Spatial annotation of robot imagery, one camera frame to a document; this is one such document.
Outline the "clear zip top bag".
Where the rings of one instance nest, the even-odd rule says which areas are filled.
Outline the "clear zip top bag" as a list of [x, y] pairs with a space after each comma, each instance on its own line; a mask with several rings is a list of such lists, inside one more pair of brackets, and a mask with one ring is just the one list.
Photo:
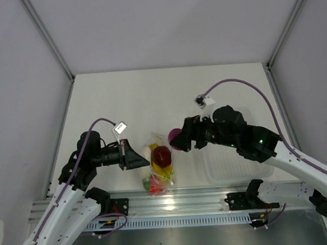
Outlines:
[[152, 132], [142, 148], [142, 157], [150, 164], [139, 168], [138, 173], [143, 188], [151, 196], [162, 195], [176, 185], [173, 149], [167, 141], [167, 136]]

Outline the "yellow toy banana bunch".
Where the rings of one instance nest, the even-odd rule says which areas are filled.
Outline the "yellow toy banana bunch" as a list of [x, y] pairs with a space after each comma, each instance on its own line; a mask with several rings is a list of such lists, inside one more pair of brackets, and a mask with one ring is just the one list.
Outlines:
[[[160, 145], [158, 145], [156, 143], [151, 144], [150, 145], [151, 152], [155, 147], [158, 147], [158, 146], [160, 146]], [[168, 167], [162, 168], [162, 167], [159, 167], [158, 165], [156, 165], [155, 163], [153, 163], [152, 159], [151, 159], [151, 165], [152, 165], [153, 170], [155, 171], [155, 173], [159, 176], [159, 178], [162, 181], [167, 181], [167, 180], [170, 180], [172, 178], [173, 169], [174, 169], [173, 166], [172, 166], [172, 162], [171, 162], [171, 165], [169, 165]]]

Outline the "red toy tomato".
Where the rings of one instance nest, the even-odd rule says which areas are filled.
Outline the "red toy tomato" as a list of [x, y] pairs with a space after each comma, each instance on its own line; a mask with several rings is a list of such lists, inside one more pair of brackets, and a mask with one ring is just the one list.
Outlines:
[[154, 176], [150, 176], [146, 180], [144, 187], [152, 196], [161, 195], [165, 191], [165, 187], [161, 185], [159, 180]]

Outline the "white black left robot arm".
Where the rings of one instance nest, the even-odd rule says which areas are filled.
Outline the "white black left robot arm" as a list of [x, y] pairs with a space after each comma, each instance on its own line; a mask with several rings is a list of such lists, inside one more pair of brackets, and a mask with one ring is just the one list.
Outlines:
[[97, 168], [117, 165], [122, 170], [149, 166], [128, 140], [101, 145], [97, 131], [81, 134], [68, 163], [62, 168], [58, 186], [43, 216], [22, 245], [73, 245], [87, 225], [99, 217], [122, 217], [112, 212], [110, 193], [89, 188]]

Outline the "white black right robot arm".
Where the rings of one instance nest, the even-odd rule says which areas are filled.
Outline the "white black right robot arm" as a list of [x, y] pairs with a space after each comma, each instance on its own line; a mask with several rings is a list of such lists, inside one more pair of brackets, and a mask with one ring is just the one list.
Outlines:
[[202, 149], [209, 143], [234, 148], [248, 161], [277, 167], [297, 177], [299, 183], [278, 185], [261, 179], [251, 180], [237, 201], [227, 194], [232, 210], [274, 208], [285, 204], [311, 204], [327, 218], [327, 165], [295, 150], [281, 136], [265, 127], [249, 125], [241, 112], [231, 106], [214, 111], [212, 117], [187, 117], [183, 128], [170, 138], [173, 148], [189, 152]]

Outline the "white perforated plastic basket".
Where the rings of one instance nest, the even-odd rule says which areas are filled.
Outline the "white perforated plastic basket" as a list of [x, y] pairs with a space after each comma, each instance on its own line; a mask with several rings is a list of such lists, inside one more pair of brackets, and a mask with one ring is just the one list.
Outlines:
[[250, 161], [237, 154], [235, 148], [214, 145], [192, 150], [195, 165], [202, 168], [207, 181], [213, 185], [232, 185], [252, 179], [269, 177], [274, 167]]

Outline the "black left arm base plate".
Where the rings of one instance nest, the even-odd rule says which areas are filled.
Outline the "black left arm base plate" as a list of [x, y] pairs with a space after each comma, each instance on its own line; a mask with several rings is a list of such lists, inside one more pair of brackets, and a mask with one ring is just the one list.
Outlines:
[[128, 215], [129, 199], [127, 198], [111, 199], [110, 212]]

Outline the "silver aluminium front rail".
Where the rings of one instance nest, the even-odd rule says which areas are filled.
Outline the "silver aluminium front rail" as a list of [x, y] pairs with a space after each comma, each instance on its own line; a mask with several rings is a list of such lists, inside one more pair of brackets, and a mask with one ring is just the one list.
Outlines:
[[[147, 191], [112, 192], [112, 199], [129, 200], [128, 216], [130, 218], [155, 218], [179, 215], [219, 214], [229, 211], [224, 202], [228, 193], [244, 192], [247, 185], [211, 186], [202, 188], [169, 189], [162, 195], [151, 196]], [[279, 182], [269, 193], [276, 192], [272, 201], [287, 204], [288, 209], [312, 209], [314, 205], [304, 200], [308, 187], [301, 181]]]

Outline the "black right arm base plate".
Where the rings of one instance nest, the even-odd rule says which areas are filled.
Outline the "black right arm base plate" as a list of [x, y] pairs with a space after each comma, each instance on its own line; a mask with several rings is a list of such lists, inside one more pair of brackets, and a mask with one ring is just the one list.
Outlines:
[[228, 193], [224, 202], [227, 203], [231, 211], [275, 209], [280, 207], [278, 202], [265, 203], [257, 195], [248, 194], [247, 192]]

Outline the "left aluminium frame post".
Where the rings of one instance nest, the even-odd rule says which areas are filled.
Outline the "left aluminium frame post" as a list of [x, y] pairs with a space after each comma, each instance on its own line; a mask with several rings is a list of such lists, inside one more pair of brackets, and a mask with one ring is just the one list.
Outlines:
[[57, 61], [58, 65], [60, 66], [64, 74], [67, 76], [67, 78], [71, 82], [73, 82], [75, 79], [75, 75], [72, 73], [69, 65], [67, 64], [65, 58], [63, 57], [62, 53], [58, 49], [57, 44], [53, 40], [47, 27], [45, 26], [45, 23], [43, 23], [42, 18], [39, 16], [39, 13], [35, 9], [31, 0], [18, 0], [18, 1], [22, 5], [24, 11], [28, 15], [29, 19], [31, 20], [36, 30], [38, 31], [42, 40], [45, 42], [45, 45], [50, 50], [53, 58]]

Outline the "aluminium frame post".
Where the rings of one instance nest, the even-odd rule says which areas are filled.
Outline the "aluminium frame post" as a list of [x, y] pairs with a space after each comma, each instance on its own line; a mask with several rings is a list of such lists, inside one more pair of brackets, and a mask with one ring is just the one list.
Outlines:
[[281, 31], [279, 38], [278, 38], [278, 40], [270, 54], [270, 57], [266, 63], [266, 67], [268, 68], [269, 71], [272, 70], [275, 61], [278, 59], [280, 53], [282, 52], [282, 49], [283, 49], [286, 41], [288, 40], [306, 2], [307, 2], [307, 0], [295, 0], [295, 3], [292, 6], [291, 12], [288, 16], [288, 19], [283, 26], [283, 30]]
[[42, 18], [39, 16], [39, 13], [35, 9], [31, 0], [18, 0], [18, 1], [22, 5], [24, 11], [28, 15], [29, 19], [31, 20], [36, 30], [38, 31], [42, 40], [45, 42], [45, 45], [50, 50], [53, 58], [57, 61], [58, 65], [60, 66], [64, 74], [67, 76], [67, 78], [71, 82], [73, 82], [75, 79], [75, 75], [72, 73], [69, 65], [67, 64], [65, 58], [63, 57], [62, 53], [58, 49], [57, 44], [53, 40], [47, 27], [45, 26], [45, 23], [43, 23]]

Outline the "right aluminium frame post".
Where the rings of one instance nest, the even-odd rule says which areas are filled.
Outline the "right aluminium frame post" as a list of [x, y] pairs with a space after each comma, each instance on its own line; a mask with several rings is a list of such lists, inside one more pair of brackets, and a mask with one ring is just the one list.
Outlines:
[[270, 54], [270, 57], [266, 63], [266, 67], [268, 68], [269, 71], [272, 70], [275, 61], [278, 59], [280, 53], [282, 52], [282, 49], [283, 49], [286, 41], [288, 40], [306, 2], [307, 2], [307, 0], [295, 0], [295, 3], [292, 6], [291, 12], [288, 16], [288, 19], [283, 26], [283, 30], [281, 31], [279, 38], [278, 38], [278, 40]]

